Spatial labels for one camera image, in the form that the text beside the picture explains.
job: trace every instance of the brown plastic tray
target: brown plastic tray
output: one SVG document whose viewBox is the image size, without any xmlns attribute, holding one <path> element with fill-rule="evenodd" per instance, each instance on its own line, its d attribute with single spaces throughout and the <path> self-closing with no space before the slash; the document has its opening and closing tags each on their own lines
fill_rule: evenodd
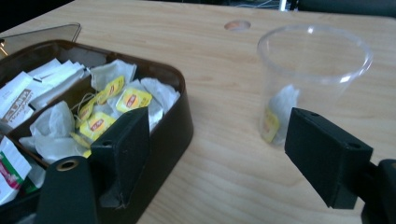
<svg viewBox="0 0 396 224">
<path fill-rule="evenodd" d="M 136 78 L 155 77 L 180 92 L 179 99 L 150 133 L 150 154 L 134 188 L 129 206 L 126 209 L 117 210 L 98 206 L 98 215 L 101 223 L 135 223 L 143 214 L 166 177 L 169 176 L 192 139 L 192 119 L 184 77 L 176 68 L 166 64 L 155 63 L 65 40 L 51 40 L 22 49 L 1 60 L 0 86 L 4 86 L 5 83 L 21 71 L 29 72 L 53 58 L 57 58 L 61 63 L 70 60 L 82 63 L 88 67 L 111 63 L 116 59 L 127 63 L 135 63 L 137 65 Z M 90 78 L 80 81 L 65 94 L 54 98 L 49 106 L 55 105 L 62 100 L 65 100 L 69 106 L 75 105 L 87 92 L 93 92 Z M 9 132 L 7 134 L 8 137 L 18 142 L 19 138 L 29 136 L 29 126 L 44 110 L 38 111 L 23 124 Z M 20 147 L 20 150 L 34 157 L 42 165 L 47 165 L 40 160 L 39 156 L 24 150 L 22 147 Z M 0 206 L 0 215 L 6 215 L 8 220 L 11 221 L 15 220 L 13 218 L 22 217 L 23 213 L 28 214 L 35 211 L 35 203 L 32 203 L 32 198 L 36 200 L 34 196 L 31 196 Z"/>
</svg>

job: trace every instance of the clear plastic cup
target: clear plastic cup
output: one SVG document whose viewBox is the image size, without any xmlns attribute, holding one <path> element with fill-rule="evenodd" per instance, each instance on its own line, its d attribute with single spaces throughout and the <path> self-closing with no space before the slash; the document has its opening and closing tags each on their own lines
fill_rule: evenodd
<svg viewBox="0 0 396 224">
<path fill-rule="evenodd" d="M 370 67 L 373 55 L 357 36 L 327 25 L 290 25 L 264 35 L 262 138 L 283 145 L 293 107 L 321 115 Z"/>
</svg>

